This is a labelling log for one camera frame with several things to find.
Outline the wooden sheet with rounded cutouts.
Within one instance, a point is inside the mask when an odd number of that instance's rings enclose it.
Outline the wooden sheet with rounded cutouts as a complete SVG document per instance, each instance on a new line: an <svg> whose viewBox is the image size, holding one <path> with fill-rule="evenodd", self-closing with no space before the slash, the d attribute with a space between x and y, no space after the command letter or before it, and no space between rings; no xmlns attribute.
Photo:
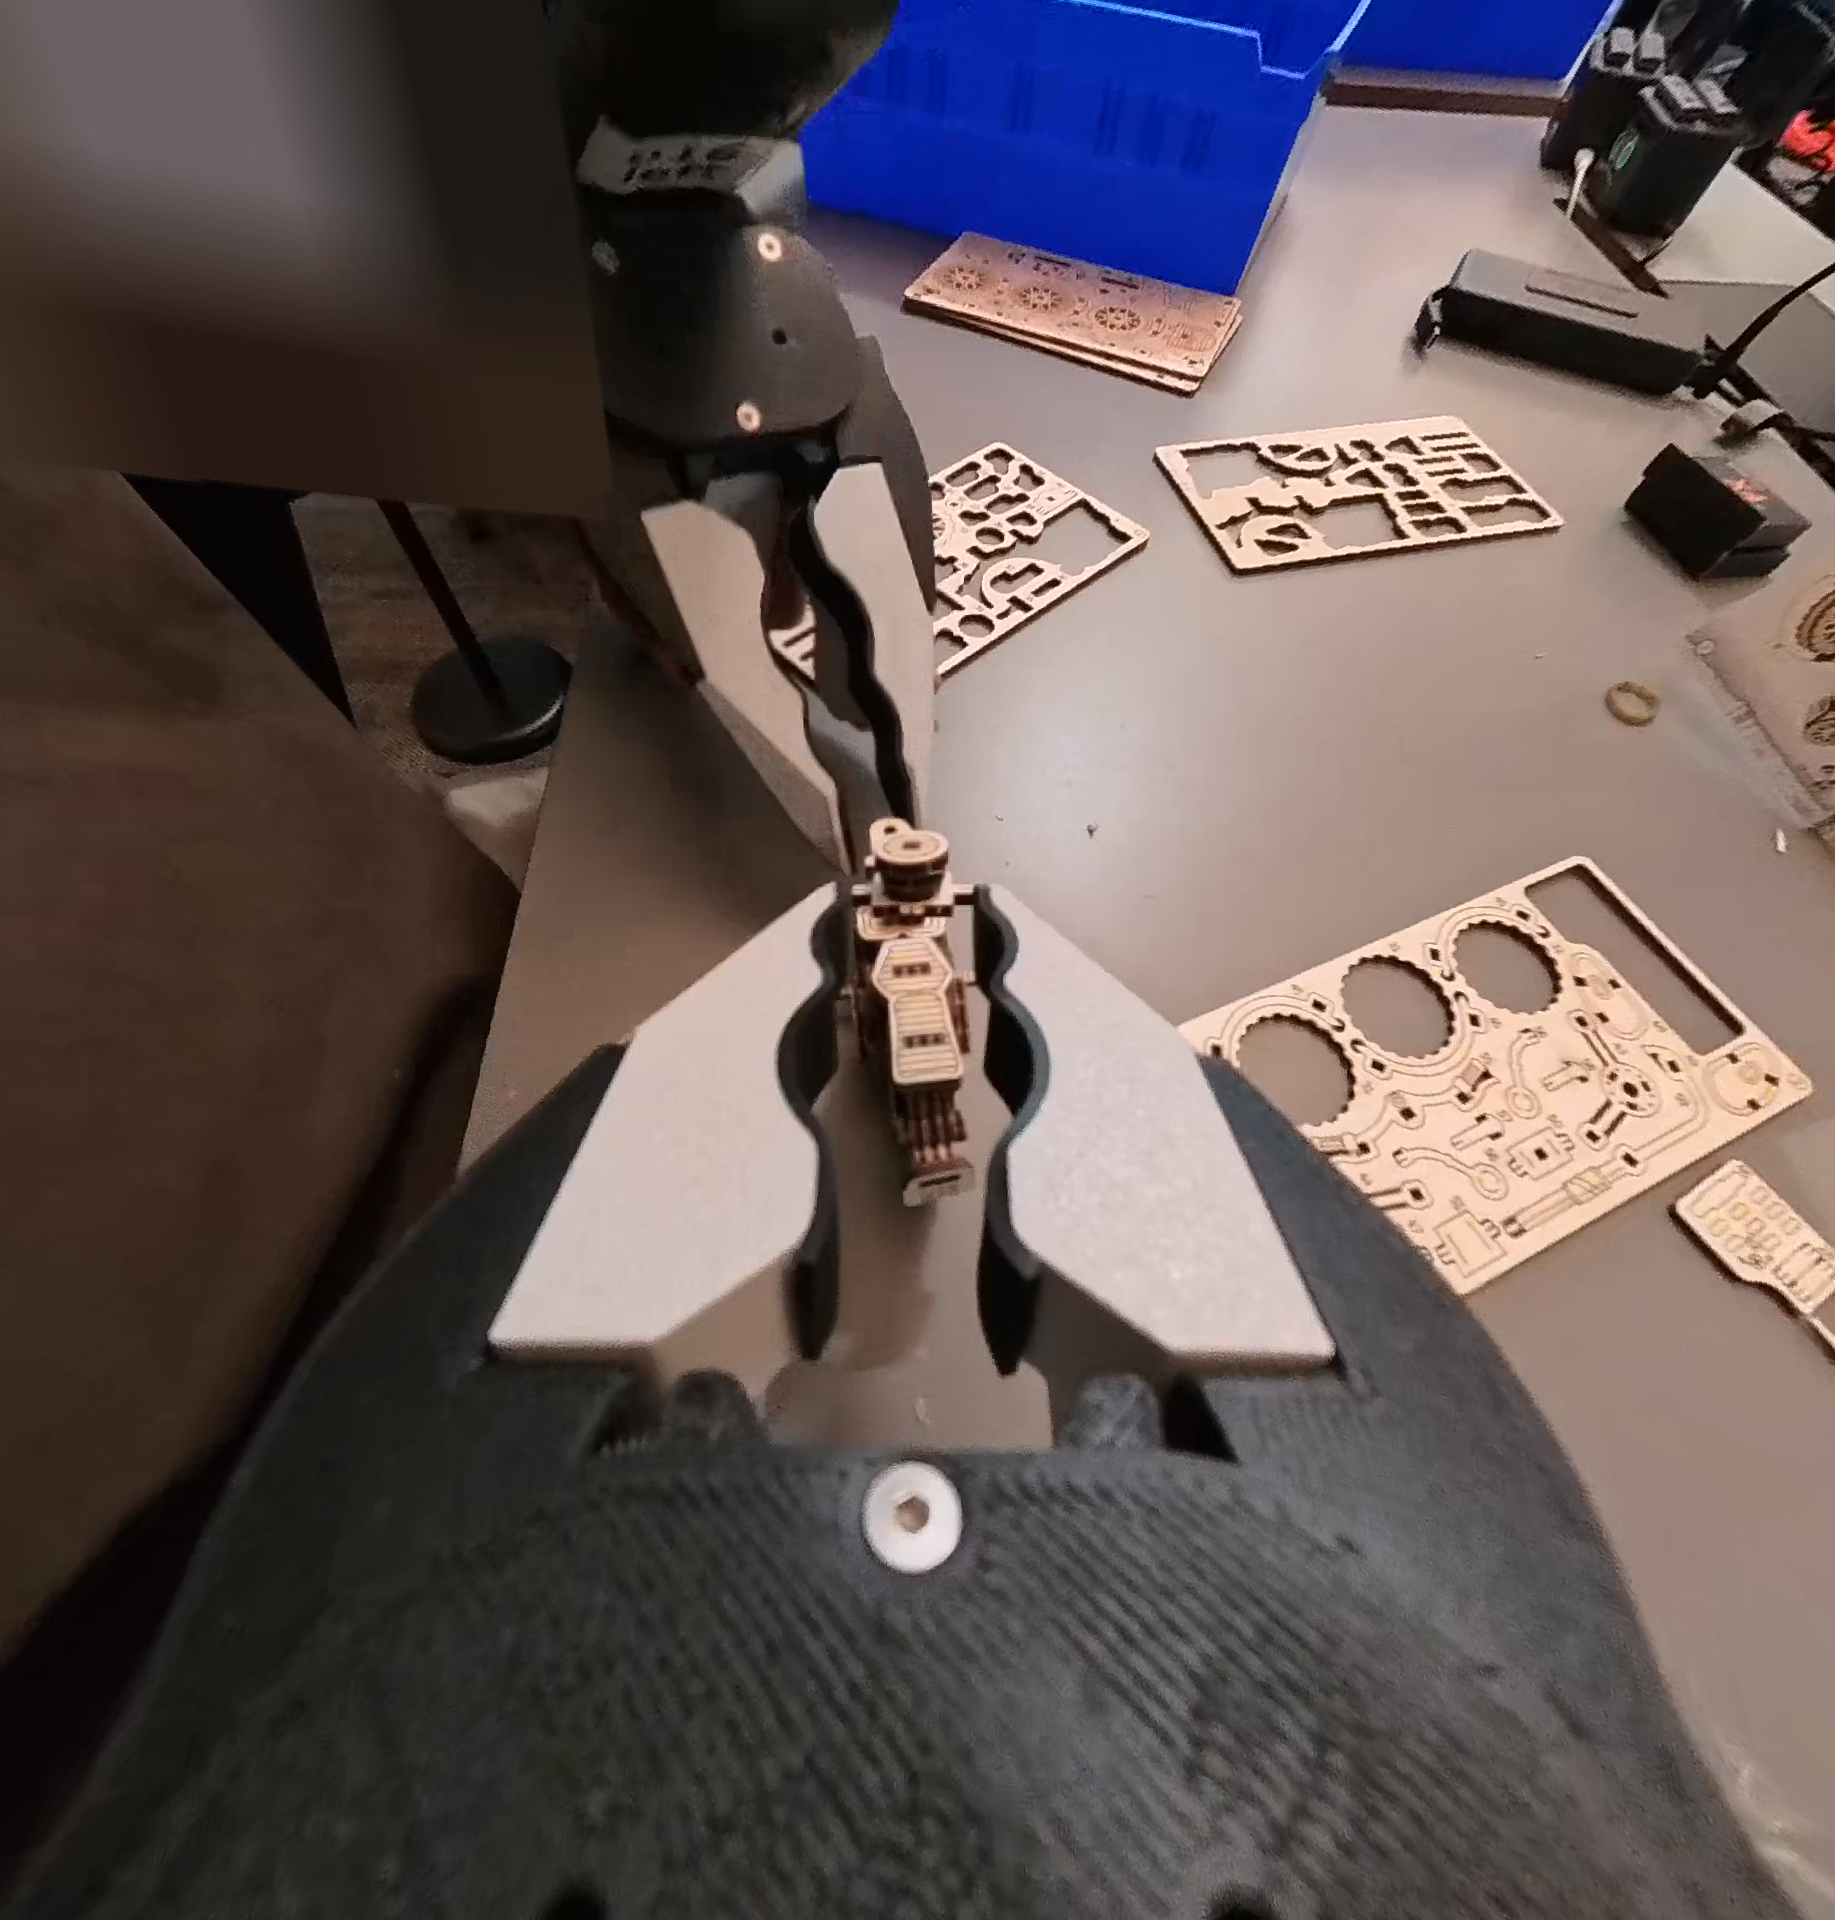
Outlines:
<svg viewBox="0 0 1835 1920"><path fill-rule="evenodd" d="M927 480L936 681L1138 555L1148 531L995 442Z"/></svg>

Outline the small wooden sheet piece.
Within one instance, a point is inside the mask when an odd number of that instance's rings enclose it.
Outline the small wooden sheet piece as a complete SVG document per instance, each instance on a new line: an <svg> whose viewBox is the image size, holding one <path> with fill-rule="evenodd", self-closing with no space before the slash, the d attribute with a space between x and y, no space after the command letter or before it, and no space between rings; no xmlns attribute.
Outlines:
<svg viewBox="0 0 1835 1920"><path fill-rule="evenodd" d="M1670 1212L1721 1273L1774 1299L1835 1358L1835 1245L1754 1168L1721 1163Z"/></svg>

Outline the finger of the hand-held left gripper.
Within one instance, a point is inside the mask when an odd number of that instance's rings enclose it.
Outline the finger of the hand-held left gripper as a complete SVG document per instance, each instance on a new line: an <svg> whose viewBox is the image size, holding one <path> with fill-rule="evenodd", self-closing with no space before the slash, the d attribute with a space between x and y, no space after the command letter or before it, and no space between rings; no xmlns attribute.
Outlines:
<svg viewBox="0 0 1835 1920"><path fill-rule="evenodd" d="M780 484L707 484L701 497L640 509L704 705L800 836L846 875L839 800L810 744L805 694L769 644L765 589L780 524Z"/></svg>
<svg viewBox="0 0 1835 1920"><path fill-rule="evenodd" d="M920 567L876 460L834 470L803 517L812 685L846 829L933 823L935 637Z"/></svg>

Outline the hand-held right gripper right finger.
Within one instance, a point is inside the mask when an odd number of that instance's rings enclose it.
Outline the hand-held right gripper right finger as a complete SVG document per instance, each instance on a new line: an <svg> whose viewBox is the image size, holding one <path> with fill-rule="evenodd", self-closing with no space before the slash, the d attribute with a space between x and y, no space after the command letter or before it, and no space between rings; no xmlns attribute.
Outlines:
<svg viewBox="0 0 1835 1920"><path fill-rule="evenodd" d="M1210 1061L1001 885L978 890L978 1315L1003 1375L1228 1379L1337 1347L1217 1102Z"/></svg>

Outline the black charger device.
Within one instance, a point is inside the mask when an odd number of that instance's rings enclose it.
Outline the black charger device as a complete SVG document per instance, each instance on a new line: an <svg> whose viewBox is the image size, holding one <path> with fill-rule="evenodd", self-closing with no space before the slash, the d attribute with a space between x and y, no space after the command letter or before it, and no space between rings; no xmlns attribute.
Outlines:
<svg viewBox="0 0 1835 1920"><path fill-rule="evenodd" d="M1538 147L1569 210L1672 236L1736 157L1763 157L1835 83L1835 2L1624 2L1575 61Z"/></svg>

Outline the black round stand base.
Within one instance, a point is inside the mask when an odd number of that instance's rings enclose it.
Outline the black round stand base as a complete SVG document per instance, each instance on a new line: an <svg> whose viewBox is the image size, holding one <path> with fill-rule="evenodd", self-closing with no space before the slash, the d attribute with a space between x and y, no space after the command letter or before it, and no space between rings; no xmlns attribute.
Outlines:
<svg viewBox="0 0 1835 1920"><path fill-rule="evenodd" d="M543 638L479 638L409 505L379 500L377 509L449 640L409 697L420 744L458 764L508 764L551 745L568 701L568 658Z"/></svg>

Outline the small black box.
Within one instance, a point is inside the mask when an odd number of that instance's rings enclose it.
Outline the small black box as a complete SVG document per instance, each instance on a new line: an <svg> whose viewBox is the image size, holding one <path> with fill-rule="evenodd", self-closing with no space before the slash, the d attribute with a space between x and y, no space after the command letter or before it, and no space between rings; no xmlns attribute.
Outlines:
<svg viewBox="0 0 1835 1920"><path fill-rule="evenodd" d="M1692 582L1760 581L1811 530L1808 517L1717 452L1661 447L1624 517Z"/></svg>

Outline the grey desk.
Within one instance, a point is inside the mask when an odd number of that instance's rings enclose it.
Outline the grey desk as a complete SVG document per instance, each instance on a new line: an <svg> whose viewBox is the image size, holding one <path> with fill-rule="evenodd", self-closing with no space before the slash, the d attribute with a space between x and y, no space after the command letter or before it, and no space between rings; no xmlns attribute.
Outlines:
<svg viewBox="0 0 1835 1920"><path fill-rule="evenodd" d="M938 691L935 804L1185 1019L1569 854L1593 856L1811 1075L1736 1151L1835 1243L1835 861L1790 834L1680 672L1729 589L1624 524L1667 407L1453 347L1421 296L1468 249L1594 271L1524 119L1325 112L1191 401L901 310L936 236L817 210L933 467L990 439L1145 551ZM1455 415L1554 535L1230 576L1160 444ZM1664 697L1627 730L1616 681ZM1835 1916L1835 1362L1670 1207L1690 1170L1476 1294L1613 1537L1672 1690L1805 1909Z"/></svg>

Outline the wooden sheet with gear holes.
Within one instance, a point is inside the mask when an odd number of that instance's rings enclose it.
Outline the wooden sheet with gear holes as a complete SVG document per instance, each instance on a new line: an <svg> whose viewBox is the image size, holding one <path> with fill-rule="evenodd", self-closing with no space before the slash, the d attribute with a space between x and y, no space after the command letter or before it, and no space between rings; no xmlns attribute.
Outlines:
<svg viewBox="0 0 1835 1920"><path fill-rule="evenodd" d="M1698 1045L1535 900L1580 881L1726 1032ZM1197 1013L1238 1064L1263 1028L1325 1045L1340 1097L1298 1129L1457 1294L1500 1279L1799 1108L1811 1075L1601 866L1554 861Z"/></svg>

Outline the assembled wooden puzzle model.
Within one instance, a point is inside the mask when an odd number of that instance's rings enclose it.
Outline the assembled wooden puzzle model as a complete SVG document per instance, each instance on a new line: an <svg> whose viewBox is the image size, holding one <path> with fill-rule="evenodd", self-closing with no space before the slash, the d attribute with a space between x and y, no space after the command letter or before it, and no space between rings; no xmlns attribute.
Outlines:
<svg viewBox="0 0 1835 1920"><path fill-rule="evenodd" d="M969 892L870 900L853 912L851 995L901 1166L904 1208L975 1186L958 1100L970 1064L966 980L953 961L953 912Z"/></svg>

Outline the person's trouser leg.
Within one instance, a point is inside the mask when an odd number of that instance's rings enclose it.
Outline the person's trouser leg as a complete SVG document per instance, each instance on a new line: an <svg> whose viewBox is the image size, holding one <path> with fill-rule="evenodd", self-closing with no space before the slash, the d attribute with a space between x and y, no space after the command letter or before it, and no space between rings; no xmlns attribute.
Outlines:
<svg viewBox="0 0 1835 1920"><path fill-rule="evenodd" d="M123 477L0 464L0 1670L423 1179L513 909Z"/></svg>

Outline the small wooden disc part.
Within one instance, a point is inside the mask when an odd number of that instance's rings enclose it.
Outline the small wooden disc part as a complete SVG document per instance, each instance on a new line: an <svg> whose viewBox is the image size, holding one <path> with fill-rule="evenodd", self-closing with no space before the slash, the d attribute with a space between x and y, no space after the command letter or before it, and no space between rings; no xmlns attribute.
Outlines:
<svg viewBox="0 0 1835 1920"><path fill-rule="evenodd" d="M978 890L951 875L944 834L901 818L878 818L866 836L864 877L851 890L856 917L892 928L949 919L978 902Z"/></svg>

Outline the wooden sheet with angular cutouts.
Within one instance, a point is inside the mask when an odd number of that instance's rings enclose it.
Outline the wooden sheet with angular cutouts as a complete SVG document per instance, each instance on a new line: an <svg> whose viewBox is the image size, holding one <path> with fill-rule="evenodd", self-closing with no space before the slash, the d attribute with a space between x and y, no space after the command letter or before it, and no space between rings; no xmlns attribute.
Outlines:
<svg viewBox="0 0 1835 1920"><path fill-rule="evenodd" d="M1152 460L1240 578L1563 527L1457 417L1217 434Z"/></svg>

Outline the stacked dark wooden sheets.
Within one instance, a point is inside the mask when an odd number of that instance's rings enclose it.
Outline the stacked dark wooden sheets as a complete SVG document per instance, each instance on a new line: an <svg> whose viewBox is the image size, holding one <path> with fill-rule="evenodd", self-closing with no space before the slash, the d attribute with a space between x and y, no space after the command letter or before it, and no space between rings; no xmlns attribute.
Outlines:
<svg viewBox="0 0 1835 1920"><path fill-rule="evenodd" d="M904 308L1191 396L1240 301L966 232L904 290Z"/></svg>

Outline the large blue plastic bin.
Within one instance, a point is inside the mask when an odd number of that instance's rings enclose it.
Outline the large blue plastic bin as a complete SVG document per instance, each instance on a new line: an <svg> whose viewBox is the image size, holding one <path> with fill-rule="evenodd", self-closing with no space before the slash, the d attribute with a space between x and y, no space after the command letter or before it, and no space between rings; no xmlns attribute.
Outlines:
<svg viewBox="0 0 1835 1920"><path fill-rule="evenodd" d="M1233 293L1360 2L904 2L802 132L824 210Z"/></svg>

